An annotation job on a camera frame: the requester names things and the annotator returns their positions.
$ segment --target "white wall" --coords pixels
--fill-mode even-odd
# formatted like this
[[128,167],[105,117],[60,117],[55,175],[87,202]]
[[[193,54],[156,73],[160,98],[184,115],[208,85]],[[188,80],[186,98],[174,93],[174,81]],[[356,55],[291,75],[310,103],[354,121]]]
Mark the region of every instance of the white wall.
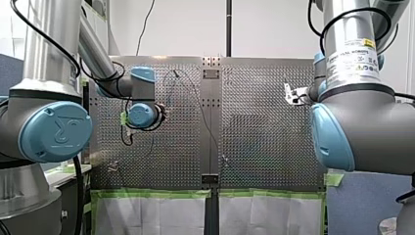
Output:
[[[152,0],[111,0],[110,24],[121,55],[135,55]],[[225,52],[224,0],[156,0],[140,55],[217,56]]]
[[[27,1],[18,1],[18,9],[27,14]],[[26,25],[13,12],[10,1],[0,0],[0,53],[23,59]]]
[[[110,0],[110,24],[120,55],[134,55],[152,0]],[[318,38],[308,28],[307,0],[234,0],[233,56],[313,58]],[[225,0],[156,0],[140,55],[216,56],[225,54]],[[399,35],[386,52],[382,80],[410,92],[415,22],[412,2],[400,21]],[[323,28],[313,7],[313,22]]]

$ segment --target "warning label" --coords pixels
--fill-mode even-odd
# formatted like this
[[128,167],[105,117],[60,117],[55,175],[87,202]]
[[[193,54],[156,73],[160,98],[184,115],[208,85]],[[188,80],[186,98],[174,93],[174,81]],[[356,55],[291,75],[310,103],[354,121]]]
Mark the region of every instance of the warning label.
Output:
[[343,51],[333,54],[327,60],[328,83],[339,74],[379,78],[378,54],[373,41],[358,39],[347,42],[346,46]]

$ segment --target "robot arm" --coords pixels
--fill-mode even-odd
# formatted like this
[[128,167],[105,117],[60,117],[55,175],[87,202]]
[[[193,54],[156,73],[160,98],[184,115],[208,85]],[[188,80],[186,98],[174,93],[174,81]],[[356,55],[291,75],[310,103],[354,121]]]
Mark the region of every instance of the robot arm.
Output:
[[[408,1],[378,1],[377,6],[398,19]],[[323,0],[324,22],[345,11],[367,8],[368,0]],[[415,172],[415,108],[398,104],[383,84],[378,67],[370,12],[349,14],[325,36],[326,89],[312,107],[312,130],[319,161],[331,168],[411,175]]]
[[107,55],[85,16],[81,16],[79,55],[97,77],[96,88],[100,95],[130,99],[128,122],[135,128],[159,125],[165,119],[164,108],[155,103],[155,72],[149,68],[134,67],[130,76],[116,79],[118,72]]
[[[81,16],[81,0],[32,0],[28,15],[71,55],[79,52],[99,93],[133,102],[128,112],[132,127],[146,129],[163,121],[163,108],[155,104],[154,71],[135,67],[115,79],[113,62]],[[62,51],[28,29],[23,80],[0,105],[0,162],[58,163],[80,152],[91,136],[92,121],[78,105],[77,73]]]

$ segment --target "blue joint cap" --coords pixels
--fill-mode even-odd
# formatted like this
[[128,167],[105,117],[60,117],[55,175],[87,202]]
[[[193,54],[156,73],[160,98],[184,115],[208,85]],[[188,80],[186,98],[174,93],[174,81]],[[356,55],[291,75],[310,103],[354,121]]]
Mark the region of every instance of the blue joint cap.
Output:
[[327,89],[327,81],[324,80],[321,82],[320,86],[318,87],[318,95],[323,94],[324,91]]
[[112,97],[107,92],[103,91],[97,83],[95,83],[95,90],[97,91],[98,95],[100,95],[101,97],[109,97],[109,98]]
[[148,67],[133,67],[131,69],[131,77],[156,83],[156,73],[153,69]]
[[19,134],[19,148],[37,163],[60,163],[73,159],[88,143],[92,120],[74,102],[55,102],[35,112]]
[[155,112],[150,106],[137,103],[128,111],[128,122],[140,128],[149,127],[155,119]]
[[326,167],[354,171],[354,155],[336,117],[324,104],[312,106],[312,138],[318,161]]
[[315,64],[317,64],[320,61],[325,60],[325,59],[326,59],[326,57],[323,55],[323,53],[319,52],[319,53],[315,54],[313,64],[315,65]]

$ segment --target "perforated metal panel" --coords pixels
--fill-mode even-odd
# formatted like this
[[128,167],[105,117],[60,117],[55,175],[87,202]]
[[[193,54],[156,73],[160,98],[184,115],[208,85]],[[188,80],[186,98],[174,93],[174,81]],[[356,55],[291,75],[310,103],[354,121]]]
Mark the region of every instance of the perforated metal panel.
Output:
[[[156,131],[134,134],[134,144],[127,147],[120,139],[123,102],[93,97],[91,108],[98,116],[97,139],[91,141],[93,188],[201,188],[201,111],[196,99],[200,95],[202,59],[114,59],[125,64],[127,71],[132,66],[156,71],[156,100],[167,105],[169,118]],[[172,70],[177,70],[180,78]],[[124,139],[129,142],[125,129]]]
[[136,133],[126,147],[120,140],[123,105],[91,89],[93,188],[200,189],[202,173],[219,173],[222,188],[323,190],[309,110],[284,99],[284,81],[310,84],[312,61],[220,58],[214,67],[220,77],[212,79],[204,78],[213,68],[202,58],[114,59],[128,71],[136,65],[156,70],[157,100],[170,107],[170,117],[155,132]]
[[284,82],[304,87],[312,61],[222,61],[222,188],[321,191],[308,107],[289,106]]

